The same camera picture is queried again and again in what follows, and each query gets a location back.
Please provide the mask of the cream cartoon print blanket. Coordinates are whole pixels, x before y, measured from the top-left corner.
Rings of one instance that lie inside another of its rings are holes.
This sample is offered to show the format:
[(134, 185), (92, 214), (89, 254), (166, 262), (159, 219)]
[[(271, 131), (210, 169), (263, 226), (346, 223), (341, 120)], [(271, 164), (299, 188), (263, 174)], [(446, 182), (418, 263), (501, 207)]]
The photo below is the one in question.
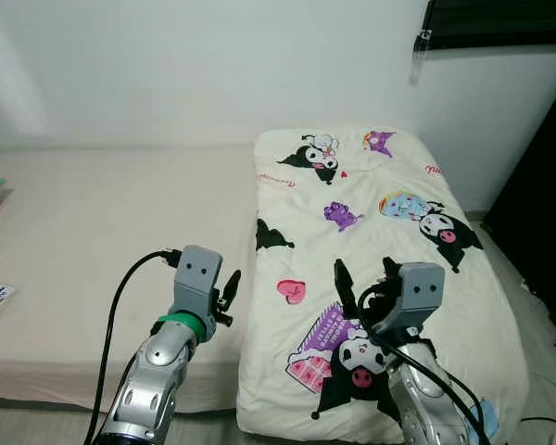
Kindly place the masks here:
[(417, 136), (388, 127), (275, 130), (254, 145), (258, 210), (251, 322), (237, 381), (243, 431), (292, 440), (401, 442), (380, 401), (391, 355), (343, 315), (334, 264), (354, 291), (384, 278), (384, 259), (443, 272), (423, 323), (439, 376), (491, 445), (506, 445), (529, 390), (510, 302), (480, 237)]

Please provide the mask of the bed with beige sheet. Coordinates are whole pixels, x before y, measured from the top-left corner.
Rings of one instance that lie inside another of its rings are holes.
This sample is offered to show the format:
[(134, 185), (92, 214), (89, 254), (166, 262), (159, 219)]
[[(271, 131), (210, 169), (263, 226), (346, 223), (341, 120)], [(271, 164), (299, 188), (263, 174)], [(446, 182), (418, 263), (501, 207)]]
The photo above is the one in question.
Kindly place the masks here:
[(247, 146), (0, 151), (0, 407), (89, 410), (109, 305), (150, 251), (199, 245), (244, 273), (235, 323), (197, 349), (182, 413), (232, 410), (251, 318), (256, 178)]

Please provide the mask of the black wardrobe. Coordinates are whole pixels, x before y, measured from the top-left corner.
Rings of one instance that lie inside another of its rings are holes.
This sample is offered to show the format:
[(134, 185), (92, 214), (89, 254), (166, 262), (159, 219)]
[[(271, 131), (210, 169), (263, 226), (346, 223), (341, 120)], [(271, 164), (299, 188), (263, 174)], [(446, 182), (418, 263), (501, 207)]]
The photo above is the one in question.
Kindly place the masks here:
[(485, 226), (556, 326), (556, 98), (486, 214)]

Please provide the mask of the clear blind wand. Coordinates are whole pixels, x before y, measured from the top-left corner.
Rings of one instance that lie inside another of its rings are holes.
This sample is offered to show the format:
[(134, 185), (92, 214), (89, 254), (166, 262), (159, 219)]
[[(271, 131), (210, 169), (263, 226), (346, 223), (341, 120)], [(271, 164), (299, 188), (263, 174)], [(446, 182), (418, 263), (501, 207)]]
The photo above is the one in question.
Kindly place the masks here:
[(412, 46), (412, 57), (411, 57), (411, 72), (409, 77), (410, 85), (415, 86), (418, 84), (419, 78), (421, 78), (421, 73), (423, 70), (423, 64), (425, 64), (427, 51), (430, 50), (432, 39), (432, 31), (427, 29), (419, 30), (418, 34), (415, 35), (415, 39)]

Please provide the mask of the black framed window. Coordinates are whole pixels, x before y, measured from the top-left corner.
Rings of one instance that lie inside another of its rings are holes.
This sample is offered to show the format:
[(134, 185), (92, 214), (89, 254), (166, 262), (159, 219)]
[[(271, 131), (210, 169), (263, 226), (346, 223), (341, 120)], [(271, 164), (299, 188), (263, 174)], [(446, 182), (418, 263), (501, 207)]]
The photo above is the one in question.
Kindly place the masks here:
[(430, 50), (556, 45), (556, 0), (429, 0)]

